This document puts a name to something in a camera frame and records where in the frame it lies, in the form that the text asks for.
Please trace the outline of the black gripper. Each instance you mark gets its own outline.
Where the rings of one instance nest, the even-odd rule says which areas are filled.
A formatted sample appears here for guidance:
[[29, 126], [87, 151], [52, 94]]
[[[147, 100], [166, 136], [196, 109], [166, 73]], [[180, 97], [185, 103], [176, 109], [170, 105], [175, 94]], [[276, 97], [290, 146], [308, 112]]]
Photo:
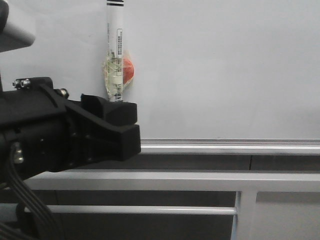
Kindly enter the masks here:
[[49, 77], [18, 78], [0, 93], [0, 178], [9, 160], [22, 179], [141, 152], [137, 104], [82, 94], [70, 100]]

